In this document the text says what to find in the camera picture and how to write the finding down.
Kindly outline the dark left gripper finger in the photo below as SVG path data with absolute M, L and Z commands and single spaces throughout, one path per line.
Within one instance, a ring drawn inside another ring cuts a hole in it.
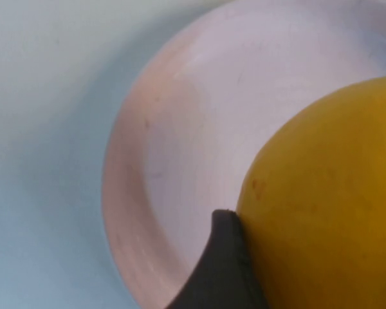
M 268 308 L 238 215 L 215 210 L 207 245 L 170 309 Z

